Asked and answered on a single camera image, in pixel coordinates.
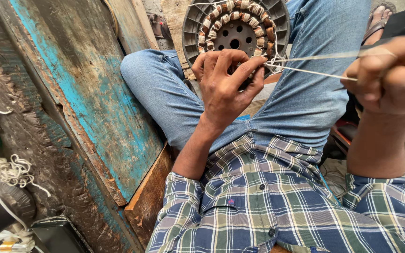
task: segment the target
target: concrete floor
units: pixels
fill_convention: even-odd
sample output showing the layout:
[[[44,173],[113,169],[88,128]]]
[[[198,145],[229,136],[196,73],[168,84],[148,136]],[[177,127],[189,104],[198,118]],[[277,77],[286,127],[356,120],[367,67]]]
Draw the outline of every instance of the concrete floor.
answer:
[[[162,8],[160,6],[160,0],[142,0],[142,2],[147,12],[163,15]],[[394,3],[397,7],[398,12],[405,10],[405,0],[372,0],[371,9],[373,9],[376,5],[384,2]],[[174,49],[172,41],[168,41],[166,39],[157,39],[157,43],[160,50]]]

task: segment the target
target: shirt button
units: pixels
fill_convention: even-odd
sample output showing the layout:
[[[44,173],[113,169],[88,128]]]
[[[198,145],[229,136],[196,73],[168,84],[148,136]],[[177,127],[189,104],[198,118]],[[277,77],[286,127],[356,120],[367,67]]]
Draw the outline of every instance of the shirt button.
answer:
[[[268,235],[273,237],[274,235],[274,229],[270,228],[270,231],[268,231]]]

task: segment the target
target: plaid shirt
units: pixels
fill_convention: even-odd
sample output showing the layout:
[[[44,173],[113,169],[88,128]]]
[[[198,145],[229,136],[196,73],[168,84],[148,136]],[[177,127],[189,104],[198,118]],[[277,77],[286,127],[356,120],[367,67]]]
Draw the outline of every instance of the plaid shirt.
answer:
[[[321,152],[247,136],[207,160],[200,181],[171,172],[147,252],[405,252],[405,176],[347,174],[338,204],[315,164]]]

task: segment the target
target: foot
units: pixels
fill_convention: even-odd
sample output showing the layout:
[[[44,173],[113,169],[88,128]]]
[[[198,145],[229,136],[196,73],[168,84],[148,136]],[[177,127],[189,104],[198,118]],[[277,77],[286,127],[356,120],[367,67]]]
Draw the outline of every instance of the foot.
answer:
[[[380,6],[377,8],[374,13],[373,13],[373,20],[371,21],[370,26],[374,25],[377,21],[381,19],[387,19],[392,15],[393,13],[390,11],[390,9],[385,9],[384,6]],[[364,45],[372,45],[378,40],[380,40],[382,33],[384,33],[384,29],[379,29],[376,32],[374,32],[370,37],[368,37],[367,40],[365,40]]]

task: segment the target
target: leg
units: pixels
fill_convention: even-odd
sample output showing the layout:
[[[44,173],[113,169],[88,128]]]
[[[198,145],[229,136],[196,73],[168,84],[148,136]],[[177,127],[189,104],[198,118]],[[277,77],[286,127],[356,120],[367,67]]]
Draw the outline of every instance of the leg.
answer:
[[[182,82],[176,51],[147,49],[127,55],[121,73],[135,97],[162,128],[168,143],[181,150],[204,111],[203,102]],[[243,135],[245,122],[234,121],[211,147],[211,152]]]
[[[290,58],[359,50],[369,0],[292,0]],[[288,62],[288,67],[341,75],[353,58]],[[348,95],[339,79],[284,70],[264,106],[251,119],[255,141],[281,135],[323,149],[330,127],[345,112]]]

